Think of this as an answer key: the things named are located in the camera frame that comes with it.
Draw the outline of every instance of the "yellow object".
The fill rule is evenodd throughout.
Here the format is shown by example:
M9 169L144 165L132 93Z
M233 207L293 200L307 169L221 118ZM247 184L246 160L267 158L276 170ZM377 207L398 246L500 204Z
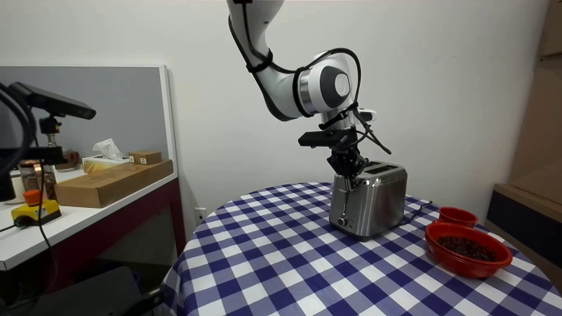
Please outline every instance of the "yellow object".
M58 202L42 202L40 223L47 223L60 216ZM38 225L38 205L21 205L12 209L12 219L16 226Z

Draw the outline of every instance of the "toaster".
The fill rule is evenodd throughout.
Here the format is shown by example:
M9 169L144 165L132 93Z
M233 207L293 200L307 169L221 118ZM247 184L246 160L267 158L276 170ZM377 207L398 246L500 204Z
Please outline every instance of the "toaster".
M335 176L330 223L358 239L372 239L402 221L407 172L404 167L370 162L353 179Z

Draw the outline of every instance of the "wall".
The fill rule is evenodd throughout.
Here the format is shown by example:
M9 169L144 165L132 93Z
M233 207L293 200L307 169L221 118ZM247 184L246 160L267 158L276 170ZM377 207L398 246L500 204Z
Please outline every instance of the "wall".
M377 111L376 132L395 153L363 144L363 155L406 165L409 193L483 216L492 184L507 176L544 9L546 0L288 0L269 44L286 67L355 49L360 102ZM189 230L195 205L332 179L325 149L297 146L318 119L267 112L223 0L2 0L0 30L0 61L167 63Z

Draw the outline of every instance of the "gingham tablecloth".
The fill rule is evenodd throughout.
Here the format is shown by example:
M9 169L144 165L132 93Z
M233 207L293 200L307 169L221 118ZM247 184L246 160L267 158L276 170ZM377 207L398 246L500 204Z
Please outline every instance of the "gingham tablecloth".
M407 198L406 216L423 202ZM172 314L562 314L562 298L520 251L488 279L435 265L423 228L358 242L328 223L330 184L253 191L212 212L163 281Z

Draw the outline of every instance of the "tissue box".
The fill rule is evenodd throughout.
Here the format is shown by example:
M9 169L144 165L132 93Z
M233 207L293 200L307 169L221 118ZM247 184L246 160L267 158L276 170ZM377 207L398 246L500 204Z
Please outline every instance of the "tissue box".
M154 165L116 165L56 184L61 205L103 207L174 172L170 160Z
M133 158L133 163L137 165L153 165L161 162L161 153L160 151L133 151L130 153Z
M96 158L96 156L84 156L82 158L82 169L86 174L95 174L105 169L112 169L116 165L130 163L130 160L107 160L107 158Z

